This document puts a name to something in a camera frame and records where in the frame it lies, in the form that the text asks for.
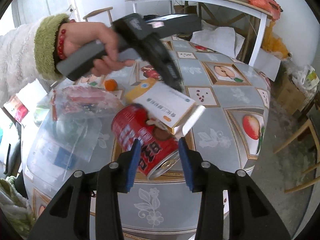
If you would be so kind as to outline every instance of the orange fruit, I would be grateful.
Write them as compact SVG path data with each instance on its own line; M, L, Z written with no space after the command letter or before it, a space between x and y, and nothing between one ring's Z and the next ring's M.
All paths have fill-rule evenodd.
M115 91L118 84L114 79L108 79L104 82L104 87L107 91Z

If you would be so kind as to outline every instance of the green cuff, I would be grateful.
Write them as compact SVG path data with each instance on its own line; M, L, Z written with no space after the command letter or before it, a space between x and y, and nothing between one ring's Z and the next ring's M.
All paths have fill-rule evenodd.
M53 52L56 33L63 21L68 21L67 14L58 14L45 18L39 25L35 36L36 68L44 79L59 80L63 76L55 71Z

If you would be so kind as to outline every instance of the fluffy sleeve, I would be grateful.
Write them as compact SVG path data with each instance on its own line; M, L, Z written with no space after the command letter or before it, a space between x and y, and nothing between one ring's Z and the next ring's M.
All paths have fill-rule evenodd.
M58 80L53 52L56 33L68 15L22 25L0 36L0 107L36 78Z

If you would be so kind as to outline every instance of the wooden chair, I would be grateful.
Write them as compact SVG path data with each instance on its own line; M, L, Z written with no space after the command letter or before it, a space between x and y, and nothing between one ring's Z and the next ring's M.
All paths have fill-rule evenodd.
M301 122L304 118L307 117L307 113L309 113L310 109L315 104L320 106L320 92L319 91L315 94L314 98L310 101L310 103L307 104L306 107L303 109L303 111L301 112L301 115L298 118L298 122Z
M109 16L110 24L112 25L112 17L111 17L111 13L110 13L110 10L112 10L112 9L113 9L113 7L107 7L107 8L92 11L92 12L88 13L86 16L84 16L83 19L87 22L89 17L96 16L97 14L100 14L100 13L106 11Z
M274 153L278 153L281 151L283 148L285 148L288 144L290 144L293 140L295 140L298 136L300 136L302 133L304 133L307 129L310 129L312 137L315 141L315 148L317 150L317 161L320 161L320 143L319 143L319 138L320 138L320 109L319 106L316 105L310 113L309 113L309 118L308 120L299 128L298 131L296 131L288 140L285 141L285 143L279 147L277 150L274 151ZM308 168L302 174L307 174L310 171L313 171L314 169L320 167L320 162L316 163L312 167ZM317 182L320 181L320 176L313 179L312 181L306 182L302 185L299 185L297 187L293 187L291 189L286 189L284 192L294 192L298 191L301 189L304 189L306 187L309 187Z

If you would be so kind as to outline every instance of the tin can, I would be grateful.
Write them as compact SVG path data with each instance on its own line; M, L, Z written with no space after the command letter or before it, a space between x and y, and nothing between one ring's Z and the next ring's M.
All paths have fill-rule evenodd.
M165 125L148 114L142 105L132 104L114 117L111 130L124 151L129 151L137 138L141 142L138 169L147 179L159 177L178 160L178 140Z

